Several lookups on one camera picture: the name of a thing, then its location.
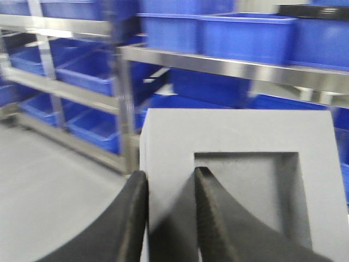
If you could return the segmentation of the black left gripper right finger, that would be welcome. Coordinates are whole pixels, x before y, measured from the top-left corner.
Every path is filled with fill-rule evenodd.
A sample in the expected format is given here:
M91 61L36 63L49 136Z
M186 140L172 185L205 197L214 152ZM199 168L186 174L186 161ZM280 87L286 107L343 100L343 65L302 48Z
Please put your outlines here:
M208 167L194 171L203 261L329 261L278 233L244 208Z

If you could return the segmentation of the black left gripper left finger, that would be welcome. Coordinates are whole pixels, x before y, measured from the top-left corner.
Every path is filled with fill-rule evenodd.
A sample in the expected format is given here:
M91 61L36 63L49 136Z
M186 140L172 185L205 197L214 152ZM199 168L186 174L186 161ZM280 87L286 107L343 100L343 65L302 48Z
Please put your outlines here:
M147 219L147 176L134 171L91 225L41 261L140 261Z

